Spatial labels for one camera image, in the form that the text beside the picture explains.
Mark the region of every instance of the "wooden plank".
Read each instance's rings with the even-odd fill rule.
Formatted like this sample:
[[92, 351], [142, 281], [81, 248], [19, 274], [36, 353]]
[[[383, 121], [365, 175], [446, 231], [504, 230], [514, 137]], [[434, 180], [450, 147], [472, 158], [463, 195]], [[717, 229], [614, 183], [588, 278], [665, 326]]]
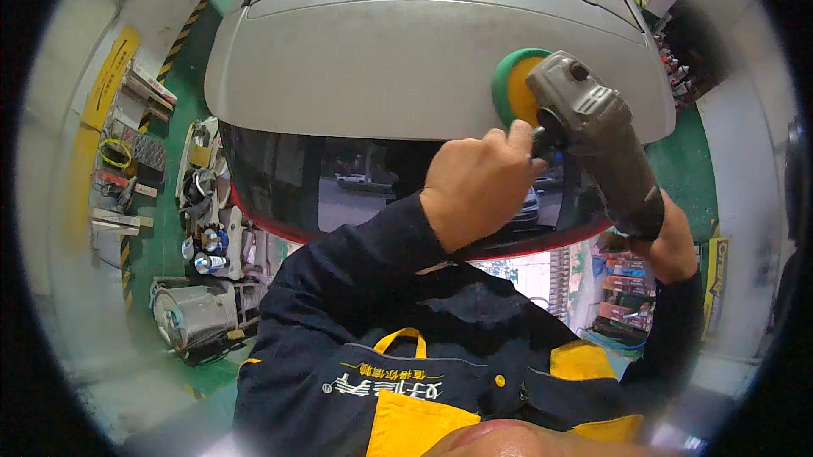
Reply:
[[122, 226], [120, 224], [114, 224], [112, 222], [103, 222], [101, 220], [94, 220], [91, 223], [93, 225], [93, 230], [98, 231], [100, 233], [111, 233], [115, 235], [129, 235], [131, 237], [135, 237], [138, 235], [140, 231], [139, 228], [132, 228], [130, 226]]

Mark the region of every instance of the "hand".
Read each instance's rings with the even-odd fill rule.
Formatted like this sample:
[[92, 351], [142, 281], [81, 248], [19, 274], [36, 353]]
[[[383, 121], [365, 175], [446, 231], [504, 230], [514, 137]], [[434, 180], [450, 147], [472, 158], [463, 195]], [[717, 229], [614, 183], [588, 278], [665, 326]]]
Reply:
[[669, 194], [661, 189], [664, 197], [664, 225], [655, 241], [629, 239], [629, 249], [652, 265], [655, 276], [665, 284], [691, 278], [697, 271], [692, 232], [689, 221]]
[[437, 152], [420, 193], [423, 212], [446, 252], [502, 228], [520, 211], [545, 161], [531, 159], [531, 126], [514, 120], [506, 137], [448, 141]]

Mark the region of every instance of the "red box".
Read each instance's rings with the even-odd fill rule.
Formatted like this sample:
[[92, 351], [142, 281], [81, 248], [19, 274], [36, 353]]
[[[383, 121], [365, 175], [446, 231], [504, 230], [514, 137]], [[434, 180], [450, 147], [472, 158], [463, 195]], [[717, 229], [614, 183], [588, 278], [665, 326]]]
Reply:
[[655, 287], [648, 285], [645, 279], [637, 277], [610, 275], [607, 276], [602, 288], [652, 299], [655, 297]]
[[631, 259], [608, 259], [607, 268], [643, 270], [646, 267], [644, 262], [640, 260], [633, 261]]
[[634, 329], [643, 330], [645, 332], [652, 330], [653, 310], [648, 309], [644, 316], [630, 316], [630, 314], [633, 313], [633, 309], [629, 307], [613, 305], [607, 302], [601, 302], [601, 306], [598, 309], [598, 315], [608, 320], [617, 321], [618, 323], [626, 324]]

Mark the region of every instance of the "yellow sign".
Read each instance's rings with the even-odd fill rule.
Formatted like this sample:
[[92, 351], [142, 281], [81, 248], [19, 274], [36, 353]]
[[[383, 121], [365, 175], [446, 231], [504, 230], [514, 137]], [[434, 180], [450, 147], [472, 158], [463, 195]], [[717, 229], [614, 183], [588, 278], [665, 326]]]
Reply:
[[141, 34], [138, 30], [130, 25], [124, 25], [102, 65], [102, 70], [96, 76], [96, 82], [88, 94], [85, 109], [82, 111], [82, 121], [97, 131], [104, 127], [107, 111], [127, 71], [127, 64], [133, 59], [140, 44]]
[[705, 319], [703, 340], [705, 341], [714, 340], [719, 317], [723, 312], [729, 240], [729, 238], [709, 240], [709, 271], [706, 279], [706, 300], [703, 303], [703, 318]]

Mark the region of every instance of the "yellow apron strap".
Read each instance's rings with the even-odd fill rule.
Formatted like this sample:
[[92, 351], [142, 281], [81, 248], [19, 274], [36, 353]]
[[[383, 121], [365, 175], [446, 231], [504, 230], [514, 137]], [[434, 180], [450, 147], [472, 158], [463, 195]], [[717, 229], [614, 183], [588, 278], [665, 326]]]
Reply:
[[418, 347], [415, 349], [415, 358], [426, 358], [426, 340], [423, 340], [423, 335], [421, 335], [416, 329], [401, 329], [397, 332], [393, 332], [387, 337], [378, 341], [376, 347], [372, 349], [383, 355], [387, 351], [387, 348], [390, 347], [390, 344], [392, 344], [395, 338], [398, 337], [418, 338]]
[[240, 369], [243, 368], [243, 365], [246, 365], [247, 363], [260, 363], [261, 361], [262, 360], [259, 360], [259, 359], [256, 359], [256, 358], [247, 358], [247, 359], [243, 360], [243, 363], [241, 363], [240, 367], [238, 367], [238, 373], [240, 372]]

